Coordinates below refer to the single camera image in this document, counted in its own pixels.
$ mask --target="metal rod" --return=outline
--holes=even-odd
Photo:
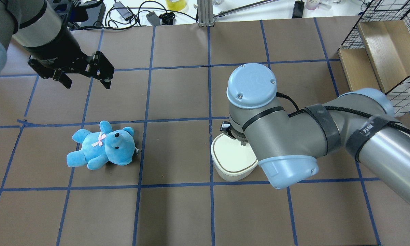
[[[264,0],[264,1],[256,2],[256,3],[251,3],[251,4],[248,4],[248,5],[244,5],[244,6],[235,8],[235,9],[230,9],[230,10],[227,10],[227,11],[223,11],[223,12],[220,12],[219,14],[216,14],[214,16],[214,20],[216,20],[219,17],[223,17],[225,15],[228,15],[228,14],[233,14],[233,13],[236,13],[236,12],[240,12],[240,11],[243,11],[243,10],[246,10],[246,9],[250,9],[250,8],[253,8],[253,7],[256,7],[256,6],[260,6],[260,5],[263,5],[263,4],[266,4],[266,3],[272,3],[272,2],[276,2],[276,1],[278,1],[278,0]]]

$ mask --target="wooden shelf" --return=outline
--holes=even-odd
[[[401,20],[360,22],[358,30],[381,90],[386,93],[410,75],[410,34]]]
[[[380,89],[365,49],[339,50],[338,53],[352,92],[363,88]]]

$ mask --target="teddy bear ear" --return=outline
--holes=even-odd
[[[134,131],[133,131],[132,127],[127,126],[127,127],[123,128],[123,130],[127,131],[131,136],[133,136]]]

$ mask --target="teddy bear leg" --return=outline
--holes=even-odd
[[[107,162],[108,162],[108,156],[106,156],[106,154],[101,154],[97,156],[96,158],[89,160],[87,167],[89,170],[97,170],[103,167],[103,165],[105,165],[105,163]]]
[[[77,132],[75,132],[72,136],[72,139],[77,142],[77,143],[83,143],[83,140],[85,140],[85,137],[88,136],[91,132],[86,130],[86,129],[79,129]]]
[[[71,152],[67,155],[67,165],[69,167],[80,167],[86,164],[85,155],[81,150]]]

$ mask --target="teddy bear arm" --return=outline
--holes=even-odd
[[[108,156],[106,154],[101,154],[88,162],[88,169],[89,170],[97,170],[101,168],[103,165],[105,165],[108,162]]]
[[[100,126],[100,131],[105,133],[105,134],[113,132],[112,131],[112,126],[111,126],[111,124],[109,124],[108,121],[102,120],[100,122],[99,126]]]
[[[83,143],[83,140],[85,140],[86,136],[90,134],[91,132],[86,130],[86,129],[79,129],[77,132],[75,132],[72,136],[72,139],[77,142],[77,143]]]

